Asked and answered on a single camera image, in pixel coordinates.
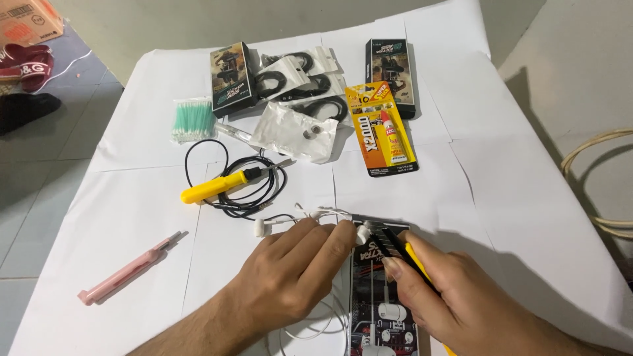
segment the glue tube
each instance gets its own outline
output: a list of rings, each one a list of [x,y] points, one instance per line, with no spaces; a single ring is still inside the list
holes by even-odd
[[[385,127],[385,133],[387,134],[387,140],[389,141],[389,151],[391,156],[391,163],[406,162],[408,158],[402,148],[402,144],[398,139],[398,132],[391,122],[391,117],[385,110],[380,111],[380,119],[382,125]]]

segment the white table covering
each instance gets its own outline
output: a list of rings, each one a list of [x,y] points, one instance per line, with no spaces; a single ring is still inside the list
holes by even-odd
[[[405,35],[422,113],[408,125],[421,169],[369,178],[356,138],[341,134],[336,161],[290,166],[285,191],[258,216],[298,216],[293,204],[299,202],[307,209],[335,205],[404,219],[443,250],[471,253],[504,289],[564,331],[633,352],[633,295],[489,61],[477,0],[448,0],[249,47],[259,54],[331,47],[347,84],[355,85],[364,81],[369,38]],[[173,100],[209,94],[209,52],[155,50],[139,60],[64,219],[11,356],[123,355],[213,296],[258,243],[250,222],[179,201],[190,144],[169,141]],[[261,110],[224,120],[252,130]],[[231,160],[254,153],[221,140]],[[201,146],[190,157],[192,181],[217,175],[223,159],[213,143]],[[178,230],[189,234],[164,261],[101,305],[79,302],[81,289]],[[334,282],[334,293],[346,302],[345,268]],[[338,329],[333,322],[328,331]],[[279,354],[277,334],[268,340]],[[282,342],[289,355],[342,355],[344,337],[324,334],[307,342],[283,336]],[[245,354],[261,355],[262,347]],[[434,356],[446,354],[434,340],[431,349]]]

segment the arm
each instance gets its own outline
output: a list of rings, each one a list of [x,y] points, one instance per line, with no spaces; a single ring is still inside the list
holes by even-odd
[[[538,318],[506,294],[463,252],[443,253],[406,231],[435,294],[404,261],[384,258],[389,279],[413,320],[457,355],[630,356],[575,339]]]
[[[266,237],[226,287],[128,356],[237,355],[304,319],[330,293],[355,238],[350,221],[321,226],[313,219]]]

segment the hand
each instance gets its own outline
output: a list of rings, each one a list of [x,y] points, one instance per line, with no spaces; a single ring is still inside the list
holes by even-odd
[[[400,238],[411,243],[441,293],[404,261],[384,258],[400,302],[416,324],[458,356],[581,354],[576,342],[507,295],[468,254],[443,253],[410,231]]]
[[[263,336],[304,319],[330,293],[355,240],[348,220],[321,226],[310,218],[264,238],[225,288],[248,332]]]

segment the beige cable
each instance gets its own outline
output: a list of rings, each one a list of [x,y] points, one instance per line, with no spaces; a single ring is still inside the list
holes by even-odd
[[[561,169],[561,172],[563,173],[563,176],[565,177],[565,180],[567,180],[567,182],[570,183],[569,177],[570,177],[570,171],[572,169],[572,162],[574,158],[576,158],[576,156],[578,156],[578,154],[582,152],[584,149],[589,148],[595,144],[609,141],[610,139],[616,139],[618,137],[624,137],[631,134],[633,134],[633,128],[618,129],[618,130],[613,130],[609,132],[604,132],[600,135],[594,136],[590,138],[587,142],[581,144],[580,147],[573,150],[560,163],[560,169]],[[589,216],[589,219],[591,220],[591,222],[595,226],[598,226],[602,231],[608,232],[609,234],[617,236],[619,238],[633,239],[633,233],[615,230],[618,228],[619,229],[629,229],[629,228],[633,229],[633,221],[609,220],[609,219],[602,219],[600,217],[595,217],[590,214],[587,214],[587,215]]]

